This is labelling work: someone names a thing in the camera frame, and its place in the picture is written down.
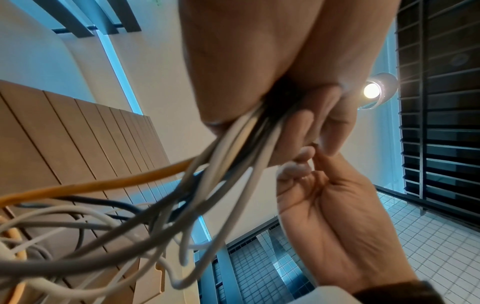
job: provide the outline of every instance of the black sleeve cuff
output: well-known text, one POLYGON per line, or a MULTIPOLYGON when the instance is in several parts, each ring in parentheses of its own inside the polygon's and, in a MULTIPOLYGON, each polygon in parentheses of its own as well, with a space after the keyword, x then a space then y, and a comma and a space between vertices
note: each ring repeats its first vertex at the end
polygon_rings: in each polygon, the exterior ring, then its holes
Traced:
POLYGON ((411 281, 362 290, 353 295, 363 304, 444 304, 442 297, 426 281, 411 281))

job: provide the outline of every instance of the hand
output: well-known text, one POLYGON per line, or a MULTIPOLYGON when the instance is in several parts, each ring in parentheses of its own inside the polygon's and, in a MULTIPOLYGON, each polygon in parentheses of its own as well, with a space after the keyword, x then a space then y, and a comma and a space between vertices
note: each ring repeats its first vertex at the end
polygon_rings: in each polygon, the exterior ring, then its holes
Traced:
POLYGON ((180 0, 185 62, 202 121, 220 134, 277 79, 305 92, 273 164, 320 135, 334 155, 354 127, 358 96, 400 0, 180 0))
POLYGON ((319 285, 355 293, 417 279, 374 186, 342 155, 303 147, 278 169, 276 191, 285 234, 319 285))

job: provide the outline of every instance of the yellow cable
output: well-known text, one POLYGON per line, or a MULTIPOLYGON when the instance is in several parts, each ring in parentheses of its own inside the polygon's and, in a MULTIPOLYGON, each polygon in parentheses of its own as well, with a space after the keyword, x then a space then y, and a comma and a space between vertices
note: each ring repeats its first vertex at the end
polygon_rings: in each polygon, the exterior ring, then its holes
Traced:
MULTIPOLYGON (((7 220, 0 215, 0 222, 5 223, 6 221, 7 220)), ((19 230, 16 228, 11 228, 6 233, 9 238, 19 240, 19 241, 22 240, 22 235, 20 234, 19 230)), ((20 251, 19 253, 16 254, 16 257, 17 259, 26 260, 27 251, 26 250, 20 251)), ((17 286, 15 286, 15 289, 13 290, 13 293, 11 294, 10 300, 7 302, 7 304, 18 304, 18 302, 20 302, 20 298, 25 292, 25 287, 26 287, 25 283, 19 283, 17 286)))
POLYGON ((0 197, 0 207, 19 204, 25 201, 39 200, 45 198, 55 198, 73 194, 104 191, 117 188, 125 188, 140 184, 146 184, 152 181, 164 179, 172 175, 184 172, 194 158, 190 158, 179 163, 170 165, 157 170, 110 180, 99 180, 84 184, 62 185, 42 189, 31 190, 23 193, 14 193, 0 197))

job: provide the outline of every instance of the brown wall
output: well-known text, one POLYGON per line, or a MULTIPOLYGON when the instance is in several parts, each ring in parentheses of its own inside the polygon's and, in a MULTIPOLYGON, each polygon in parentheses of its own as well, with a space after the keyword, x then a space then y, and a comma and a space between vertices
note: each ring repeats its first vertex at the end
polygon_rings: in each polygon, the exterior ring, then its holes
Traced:
MULTIPOLYGON (((0 195, 59 184, 112 179, 169 164, 149 117, 4 81, 0 81, 0 146, 0 195)), ((166 195, 164 183, 172 180, 85 196, 131 204, 153 202, 166 195)), ((29 209, 8 207, 3 211, 2 214, 12 217, 29 212, 29 209)), ((39 219, 72 220, 68 215, 48 215, 39 219)), ((28 229, 26 237, 49 230, 28 229)), ((136 231, 147 235, 144 227, 138 227, 136 231)), ((97 231, 86 231, 84 243, 99 234, 97 231)), ((75 248, 77 237, 77 230, 66 229, 40 244, 54 257, 61 257, 75 248)), ((118 250, 127 245, 129 241, 119 239, 92 254, 118 250)), ((118 268, 109 269, 89 288, 107 284, 117 271, 118 268)), ((85 277, 67 277, 64 284, 75 287, 85 277)), ((109 296, 104 303, 130 304, 134 288, 132 285, 109 296)), ((32 303, 38 294, 29 289, 22 297, 22 303, 32 303)), ((0 300, 6 297, 8 293, 4 292, 0 300)), ((59 299, 53 297, 48 301, 57 302, 59 299)))

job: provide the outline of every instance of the black slatted panel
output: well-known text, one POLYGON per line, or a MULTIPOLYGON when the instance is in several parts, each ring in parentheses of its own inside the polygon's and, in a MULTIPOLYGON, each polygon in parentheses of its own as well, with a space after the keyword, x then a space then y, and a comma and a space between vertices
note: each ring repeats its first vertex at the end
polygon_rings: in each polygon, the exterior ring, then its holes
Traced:
POLYGON ((480 0, 403 0, 405 191, 480 214, 480 0))

